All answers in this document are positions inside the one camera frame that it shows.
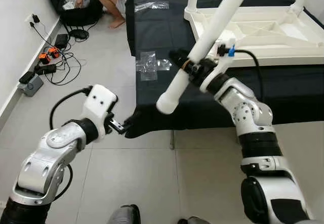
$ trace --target black cable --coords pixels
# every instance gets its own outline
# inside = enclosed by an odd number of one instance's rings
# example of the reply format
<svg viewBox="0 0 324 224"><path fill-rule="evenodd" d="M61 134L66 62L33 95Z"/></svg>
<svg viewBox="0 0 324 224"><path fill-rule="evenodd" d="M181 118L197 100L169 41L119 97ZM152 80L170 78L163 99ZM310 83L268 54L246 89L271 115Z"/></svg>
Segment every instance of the black cable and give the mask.
<svg viewBox="0 0 324 224"><path fill-rule="evenodd" d="M49 39L50 39L50 43L52 43L52 38L50 37L49 33L47 33L47 31L46 31L46 26L45 26L44 23L42 23L41 21L40 21L39 23L44 27L44 32L45 32L45 34L47 34L47 36L49 37Z"/></svg>
<svg viewBox="0 0 324 224"><path fill-rule="evenodd" d="M69 99L69 98L71 98L72 96L74 96L74 95L77 95L77 94L79 94L79 93L85 93L85 94L87 94L87 90L86 90L86 88L83 88L83 89L80 89L80 90L77 90L77 91L75 91L75 92L73 92L73 93L71 93L71 94L68 94L67 96L65 96L65 97L63 97L61 100L59 100L55 105L54 105L54 107L52 108L52 110L51 110L51 113L50 113L50 129L54 129L53 128L53 115L54 115L54 112L55 112L55 110L56 110L56 108L61 104L61 103L63 103L65 100L67 100L67 99ZM67 183L67 185L65 186L65 188L57 195L57 196L55 196L55 198L54 198L54 201L55 200L57 200L58 198L60 198L66 191L67 191L67 189L70 187L70 185L71 185L71 183L72 183L72 179L73 179L73 170L72 170L72 167L71 167L71 165L70 164L68 164L67 165L67 168L69 169L69 171L70 171L70 178L69 178L69 181L68 181L68 183Z"/></svg>
<svg viewBox="0 0 324 224"><path fill-rule="evenodd" d="M80 89L80 90L77 90L77 91L74 91L68 95L66 95L65 97L61 98L55 105L54 107L52 108L51 110L51 113L50 113L50 129L54 129L53 128L53 115L54 115L54 112L56 110L56 108L61 104L63 103L65 100L73 97L74 95L77 95L77 94L80 94L80 93L84 93L84 94L87 94L89 91L89 88L83 88L83 89Z"/></svg>
<svg viewBox="0 0 324 224"><path fill-rule="evenodd" d="M259 61L258 61L257 57L251 51L235 50L235 52L237 52L237 53L246 53L246 54L250 55L253 58L255 66L257 68L257 73L258 73L258 80L259 80L259 84L260 84L261 101L264 103L265 102L264 83L263 83L263 78L262 78L262 74L261 74L261 70L260 70L260 64L259 64Z"/></svg>
<svg viewBox="0 0 324 224"><path fill-rule="evenodd" d="M96 24L99 22L99 19L93 24L91 25L89 28L87 28L87 32L89 32L89 29L93 28L94 26L96 26Z"/></svg>
<svg viewBox="0 0 324 224"><path fill-rule="evenodd" d="M45 46L44 49L43 49L43 53L44 53L48 48L51 48L51 47L50 47L50 46Z"/></svg>
<svg viewBox="0 0 324 224"><path fill-rule="evenodd" d="M62 195L64 195L64 193L67 191L67 189L70 187L71 183L72 183L72 179L73 179L73 170L70 164L66 165L67 168L70 171L70 178L69 178L69 182L67 182L67 185L65 186L65 188L54 198L54 201L56 201L58 198L60 198Z"/></svg>
<svg viewBox="0 0 324 224"><path fill-rule="evenodd" d="M35 26L33 25L33 24L31 24L31 27L32 28L34 28L34 30L37 32L37 34L47 43L47 44L49 44L51 47L53 47L53 45L51 44L51 43L49 43L46 39L44 39L44 37L39 33L39 31L35 28ZM56 86L63 86L63 85L67 85L68 83L70 83L70 82L72 82L73 80L75 80L78 76L79 76L79 74L80 74L80 72L81 72L81 67L82 67L82 65L81 65L81 63L79 62L79 60L74 56L74 54L72 53L72 52L67 52L66 53L66 51L68 51L68 50L70 50L71 49L71 44L70 43L68 43L69 45L70 45L70 48L69 49L67 49L66 50L66 48L64 48L63 50L59 50L59 53L60 53L60 55L62 56L62 60L61 61L59 61L59 62L57 62L57 63L55 63L55 65L57 65L58 63L62 63L61 65L59 65L59 66L57 66L57 67L60 67L60 66L62 66L62 65L64 65L64 68L63 68L63 70L65 70L65 65L67 65L67 67L68 67L68 71L67 71L67 73L65 74L65 76L63 77L63 79L62 80L60 80L60 81L57 81L57 82L54 82L53 81L53 73L52 73L52 77L51 77L51 79L49 79L48 78L48 76L47 76L47 74L45 74L45 77L46 77L46 79L51 83L51 84L53 84L53 85L56 85ZM78 70L78 72L77 72L77 74L76 74L76 76L74 77L74 78L72 78L71 80L69 80L68 82L65 82L65 83L62 83L66 78L67 78L67 76L68 76L68 74L69 74L69 72L71 71L71 67L69 66L69 64L68 64L68 62L67 62L67 60L68 59L70 59L70 58L74 58L76 61L77 61L77 63L79 64L79 66L78 66L78 68L79 68L79 70Z"/></svg>
<svg viewBox="0 0 324 224"><path fill-rule="evenodd" d="M35 28L35 26L32 26L33 29L38 33L38 35L46 42L48 43L51 47L54 47L51 43L49 43L44 37L39 33L39 31Z"/></svg>

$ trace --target tiled floor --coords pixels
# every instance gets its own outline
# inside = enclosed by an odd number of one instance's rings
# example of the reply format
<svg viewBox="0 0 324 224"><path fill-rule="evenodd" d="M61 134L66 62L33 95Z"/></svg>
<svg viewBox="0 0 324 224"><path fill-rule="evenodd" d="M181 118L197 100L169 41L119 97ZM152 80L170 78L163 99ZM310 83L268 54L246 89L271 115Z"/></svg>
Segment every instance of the tiled floor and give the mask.
<svg viewBox="0 0 324 224"><path fill-rule="evenodd" d="M7 199L20 163L48 130L49 111L64 95L99 83L119 97L114 111L117 120L132 114L134 58L129 56L126 27L111 31L110 19L105 15L86 42L73 46L75 55L87 61L76 81L57 87L44 80L34 97L20 99L0 133L0 200ZM54 125L77 118L84 99L76 96L62 104ZM323 129L323 122L277 127L282 149L313 214L320 219L324 218ZM47 223L104 224L125 203L139 205L143 224L175 224L191 215L215 224L250 223L240 200L244 175L234 128L178 131L175 151L169 149L169 141L169 131L133 140L113 133L87 146L72 162L72 185L53 203ZM61 187L67 180L66 172Z"/></svg>

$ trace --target power adapter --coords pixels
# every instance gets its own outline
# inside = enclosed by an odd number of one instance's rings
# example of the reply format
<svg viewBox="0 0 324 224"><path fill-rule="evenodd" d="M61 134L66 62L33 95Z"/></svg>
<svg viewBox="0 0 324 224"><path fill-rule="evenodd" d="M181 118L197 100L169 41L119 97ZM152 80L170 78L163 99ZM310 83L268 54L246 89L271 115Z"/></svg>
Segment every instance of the power adapter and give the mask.
<svg viewBox="0 0 324 224"><path fill-rule="evenodd" d="M38 75L50 74L56 72L56 65L46 65L46 66L35 66L34 72Z"/></svg>
<svg viewBox="0 0 324 224"><path fill-rule="evenodd" d="M64 49L67 47L67 43L68 43L68 35L66 33L58 34L56 36L54 46L59 49Z"/></svg>
<svg viewBox="0 0 324 224"><path fill-rule="evenodd" d="M39 23L40 22L39 17L37 15L35 15L35 14L32 14L32 19L33 19L34 23Z"/></svg>

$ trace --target table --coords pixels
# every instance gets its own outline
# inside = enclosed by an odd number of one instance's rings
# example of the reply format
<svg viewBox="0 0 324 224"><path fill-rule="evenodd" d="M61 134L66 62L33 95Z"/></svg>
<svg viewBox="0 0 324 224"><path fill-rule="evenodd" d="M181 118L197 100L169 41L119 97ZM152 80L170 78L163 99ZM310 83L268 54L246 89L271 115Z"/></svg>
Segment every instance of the table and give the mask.
<svg viewBox="0 0 324 224"><path fill-rule="evenodd" d="M170 8L145 9L134 14L135 45L140 53L155 51L157 59L167 59L170 50L190 50L195 43L190 25L183 19L187 0L134 0L134 4L168 1ZM199 8L217 7L221 0L198 0ZM289 6L294 0L244 0L242 6ZM209 94L190 85L172 115L163 115L155 107L158 97L167 89L178 68L158 71L155 81L141 81L136 73L136 109L138 115L126 138L135 138L154 130L181 130L234 126L228 112ZM266 104L273 111L274 124L324 120L324 66L262 67ZM259 83L254 67L230 68L236 77L259 97Z"/></svg>

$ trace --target person's leg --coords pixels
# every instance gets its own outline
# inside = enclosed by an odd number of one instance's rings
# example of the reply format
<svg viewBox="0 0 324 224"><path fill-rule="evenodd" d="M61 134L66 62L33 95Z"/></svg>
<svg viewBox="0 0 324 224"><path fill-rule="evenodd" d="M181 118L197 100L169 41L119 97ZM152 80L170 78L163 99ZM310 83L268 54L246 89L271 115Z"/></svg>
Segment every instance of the person's leg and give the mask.
<svg viewBox="0 0 324 224"><path fill-rule="evenodd" d="M125 23L125 18L116 8L117 0L99 0L107 10L114 16L115 20L109 25L110 28L117 28Z"/></svg>

